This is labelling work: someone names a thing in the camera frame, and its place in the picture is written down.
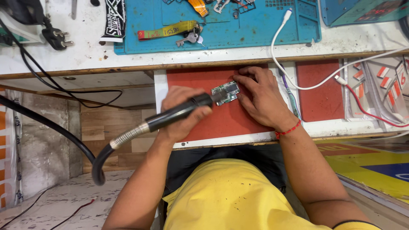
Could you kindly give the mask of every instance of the wooden floor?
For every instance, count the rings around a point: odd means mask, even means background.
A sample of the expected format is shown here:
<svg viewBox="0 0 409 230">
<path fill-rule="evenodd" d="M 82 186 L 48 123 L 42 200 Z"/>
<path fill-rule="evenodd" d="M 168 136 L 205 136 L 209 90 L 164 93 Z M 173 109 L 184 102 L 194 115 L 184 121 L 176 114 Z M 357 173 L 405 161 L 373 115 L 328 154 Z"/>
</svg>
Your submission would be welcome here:
<svg viewBox="0 0 409 230">
<path fill-rule="evenodd" d="M 156 114 L 155 109 L 123 110 L 111 107 L 81 106 L 82 141 L 97 156 L 109 141 Z M 136 169 L 150 148 L 157 132 L 147 133 L 116 150 L 106 160 L 103 170 Z M 91 172 L 91 162 L 83 156 L 83 173 Z"/>
</svg>

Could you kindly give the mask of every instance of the key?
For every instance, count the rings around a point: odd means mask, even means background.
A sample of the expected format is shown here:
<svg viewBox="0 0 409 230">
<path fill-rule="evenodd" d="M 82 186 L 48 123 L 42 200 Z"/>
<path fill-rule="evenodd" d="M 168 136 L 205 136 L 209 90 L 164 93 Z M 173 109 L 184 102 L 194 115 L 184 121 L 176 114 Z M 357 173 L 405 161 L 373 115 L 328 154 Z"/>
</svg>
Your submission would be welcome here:
<svg viewBox="0 0 409 230">
<path fill-rule="evenodd" d="M 191 43 L 195 43 L 197 41 L 198 37 L 199 36 L 197 34 L 195 34 L 194 32 L 190 32 L 187 35 L 186 38 L 184 38 L 182 40 L 179 40 L 179 41 L 176 41 L 176 44 L 177 44 L 178 47 L 180 47 L 181 45 L 184 44 L 185 41 L 190 41 Z"/>
</svg>

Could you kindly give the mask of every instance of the yellow t-shirt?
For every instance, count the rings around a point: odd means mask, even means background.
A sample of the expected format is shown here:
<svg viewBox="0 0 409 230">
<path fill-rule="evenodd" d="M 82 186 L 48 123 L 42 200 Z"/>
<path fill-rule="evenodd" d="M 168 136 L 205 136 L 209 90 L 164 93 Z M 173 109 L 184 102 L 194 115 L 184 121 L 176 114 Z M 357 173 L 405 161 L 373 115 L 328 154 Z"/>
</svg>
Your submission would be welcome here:
<svg viewBox="0 0 409 230">
<path fill-rule="evenodd" d="M 168 202 L 164 230 L 330 230 L 298 217 L 284 195 L 252 164 L 237 159 L 199 165 Z M 379 230 L 350 222 L 335 230 Z"/>
</svg>

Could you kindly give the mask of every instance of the adhesive tube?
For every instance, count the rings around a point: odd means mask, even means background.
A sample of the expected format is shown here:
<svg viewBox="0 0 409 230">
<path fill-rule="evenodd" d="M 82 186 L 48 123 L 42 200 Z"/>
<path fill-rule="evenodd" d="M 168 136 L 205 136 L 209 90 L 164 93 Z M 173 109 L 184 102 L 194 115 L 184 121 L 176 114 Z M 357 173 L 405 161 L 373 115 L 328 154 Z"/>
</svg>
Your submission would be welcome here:
<svg viewBox="0 0 409 230">
<path fill-rule="evenodd" d="M 105 34 L 100 41 L 124 42 L 126 11 L 124 0 L 105 0 Z"/>
</svg>

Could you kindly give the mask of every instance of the green circuit board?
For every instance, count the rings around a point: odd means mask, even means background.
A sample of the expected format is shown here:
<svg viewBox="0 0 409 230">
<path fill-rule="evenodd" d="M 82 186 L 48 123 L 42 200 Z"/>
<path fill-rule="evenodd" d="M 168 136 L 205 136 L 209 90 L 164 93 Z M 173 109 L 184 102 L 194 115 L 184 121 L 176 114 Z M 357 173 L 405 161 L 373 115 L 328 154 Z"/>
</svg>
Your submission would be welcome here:
<svg viewBox="0 0 409 230">
<path fill-rule="evenodd" d="M 228 82 L 224 85 L 218 86 L 214 89 L 211 90 L 211 94 L 214 95 L 216 92 L 220 92 L 222 90 L 225 90 L 227 92 L 227 96 L 222 98 L 220 101 L 217 101 L 216 104 L 217 106 L 221 106 L 224 103 L 231 102 L 235 99 L 237 99 L 237 93 L 240 93 L 240 89 L 238 88 L 238 85 L 236 81 L 231 81 Z"/>
</svg>

